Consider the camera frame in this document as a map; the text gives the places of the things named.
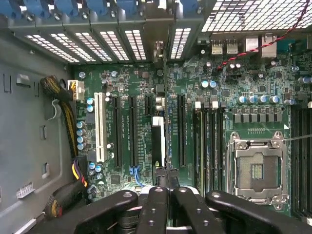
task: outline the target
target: mounting hole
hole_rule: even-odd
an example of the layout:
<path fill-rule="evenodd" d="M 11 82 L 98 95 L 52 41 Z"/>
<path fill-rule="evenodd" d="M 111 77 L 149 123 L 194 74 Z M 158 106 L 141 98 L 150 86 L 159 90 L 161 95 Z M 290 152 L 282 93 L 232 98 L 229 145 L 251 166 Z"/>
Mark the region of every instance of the mounting hole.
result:
<path fill-rule="evenodd" d="M 64 81 L 64 79 L 60 79 L 59 84 L 63 89 L 66 89 L 66 82 Z"/>

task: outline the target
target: motherboard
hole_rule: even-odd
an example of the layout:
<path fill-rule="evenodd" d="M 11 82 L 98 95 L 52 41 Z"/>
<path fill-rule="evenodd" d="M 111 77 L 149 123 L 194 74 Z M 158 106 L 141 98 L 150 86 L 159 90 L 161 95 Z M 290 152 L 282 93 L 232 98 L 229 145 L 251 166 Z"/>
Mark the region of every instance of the motherboard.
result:
<path fill-rule="evenodd" d="M 140 194 L 166 166 L 201 195 L 223 190 L 291 215 L 292 183 L 300 180 L 292 116 L 311 99 L 311 53 L 248 56 L 218 69 L 224 59 L 75 67 L 91 201 L 122 189 Z"/>

